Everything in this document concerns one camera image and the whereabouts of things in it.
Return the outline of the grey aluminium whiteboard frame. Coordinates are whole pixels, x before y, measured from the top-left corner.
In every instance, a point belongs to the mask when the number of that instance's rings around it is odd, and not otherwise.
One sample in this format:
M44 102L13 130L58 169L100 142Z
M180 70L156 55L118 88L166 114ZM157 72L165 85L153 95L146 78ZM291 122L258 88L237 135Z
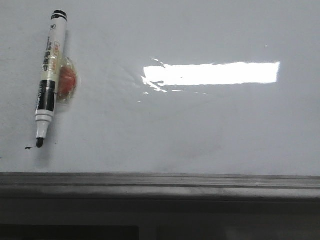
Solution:
M317 176L3 172L3 198L151 200L307 200L320 198Z

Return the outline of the red magnet taped to marker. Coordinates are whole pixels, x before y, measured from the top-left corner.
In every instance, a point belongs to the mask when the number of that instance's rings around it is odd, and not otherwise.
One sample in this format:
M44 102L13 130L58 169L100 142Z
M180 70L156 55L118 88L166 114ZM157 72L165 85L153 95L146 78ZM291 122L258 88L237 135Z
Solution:
M69 105L75 95L78 83L77 68L71 58L62 58L59 83L57 90L57 103Z

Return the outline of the white whiteboard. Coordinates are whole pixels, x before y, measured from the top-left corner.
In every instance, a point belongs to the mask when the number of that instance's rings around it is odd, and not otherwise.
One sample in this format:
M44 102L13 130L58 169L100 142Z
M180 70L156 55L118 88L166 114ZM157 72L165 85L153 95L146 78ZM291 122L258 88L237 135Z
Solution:
M36 148L55 10L78 81ZM319 1L1 1L0 170L319 175Z

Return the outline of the black white whiteboard marker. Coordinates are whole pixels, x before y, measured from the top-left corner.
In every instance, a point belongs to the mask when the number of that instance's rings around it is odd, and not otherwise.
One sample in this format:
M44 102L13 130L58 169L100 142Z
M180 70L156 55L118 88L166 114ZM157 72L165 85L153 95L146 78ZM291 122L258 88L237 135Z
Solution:
M64 11L52 13L35 108L37 148L43 146L55 115L67 24L68 16Z

